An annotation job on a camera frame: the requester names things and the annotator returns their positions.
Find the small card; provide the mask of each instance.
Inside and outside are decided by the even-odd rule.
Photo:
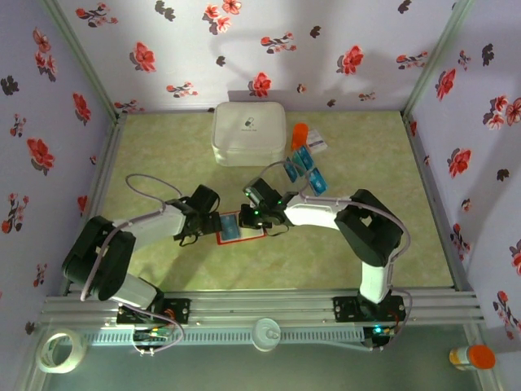
[[[299,174],[296,173],[296,168],[293,165],[285,164],[284,169],[286,170],[287,176],[290,178],[291,183],[295,183]]]
[[[311,155],[309,155],[308,148],[306,148],[306,146],[303,145],[297,150],[297,153],[299,154],[300,159],[302,159],[302,162],[304,163],[304,167],[306,168],[306,170],[311,169],[314,163],[313,158],[311,157]]]
[[[314,168],[311,173],[309,173],[309,184],[316,196],[321,195],[328,188],[324,177],[320,174],[320,171],[318,171],[317,168]]]
[[[300,167],[300,169],[296,169],[296,171],[299,173],[299,177],[303,176],[306,172],[306,166],[300,158],[297,151],[293,152],[293,157],[291,158],[291,161]]]
[[[228,244],[243,240],[263,238],[266,232],[263,228],[253,230],[239,226],[239,212],[223,213],[220,215],[222,231],[217,232],[217,243]]]
[[[310,130],[308,132],[308,141],[306,143],[308,144],[308,148],[312,154],[327,149],[327,144],[320,133],[318,133],[318,130]]]

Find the table surface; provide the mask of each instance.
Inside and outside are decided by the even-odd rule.
[[[313,155],[329,184],[324,196],[370,190],[409,228],[412,244],[396,263],[396,286],[449,286],[450,278],[431,210],[399,112],[287,112],[287,128],[305,122],[329,147]],[[221,213],[247,199],[243,186],[261,167],[222,167],[210,143],[211,113],[128,116],[103,205],[109,219],[134,217],[157,203],[125,185],[131,173],[155,175],[189,195],[204,184],[221,197]],[[291,145],[288,131],[287,154]],[[280,191],[291,187],[283,169],[265,177]],[[134,178],[133,184],[165,200],[166,186]],[[262,288],[357,288],[361,262],[344,237],[316,226],[294,227],[284,235],[218,246],[215,235],[180,248],[162,239],[133,254],[129,272],[164,291]]]

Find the white box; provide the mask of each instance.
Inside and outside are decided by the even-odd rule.
[[[212,147],[219,165],[266,166],[284,159],[286,114],[275,102],[225,102],[215,109]]]

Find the blue card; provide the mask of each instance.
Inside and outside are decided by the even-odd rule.
[[[294,183],[298,177],[296,173],[296,168],[293,165],[284,165],[284,169],[286,170],[287,176],[290,178],[291,183]]]
[[[314,168],[313,171],[309,173],[309,183],[313,189],[313,193],[315,193],[316,196],[321,195],[324,191],[327,190],[327,183],[317,168]]]
[[[308,152],[308,149],[306,148],[306,146],[303,145],[302,147],[300,147],[297,150],[297,153],[299,154],[300,159],[304,163],[304,167],[306,169],[311,169],[313,167],[313,164],[314,164],[313,163],[313,158],[311,157],[311,155],[309,155],[309,152]]]
[[[293,157],[291,158],[291,161],[300,167],[300,169],[296,171],[299,173],[299,176],[302,177],[306,172],[306,166],[302,159],[300,159],[300,156],[296,151],[293,152]]]
[[[237,223],[235,214],[226,214],[221,217],[222,231],[221,239],[223,241],[238,239],[241,237],[239,233],[239,224]]]

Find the orange bottle cap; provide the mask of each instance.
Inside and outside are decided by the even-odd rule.
[[[308,130],[309,130],[309,127],[302,123],[302,122],[299,122],[298,124],[295,124],[295,127],[293,128],[293,131],[294,132],[305,132],[305,133],[308,133]]]
[[[471,364],[478,369],[491,369],[496,365],[496,355],[488,346],[471,346],[468,354]]]

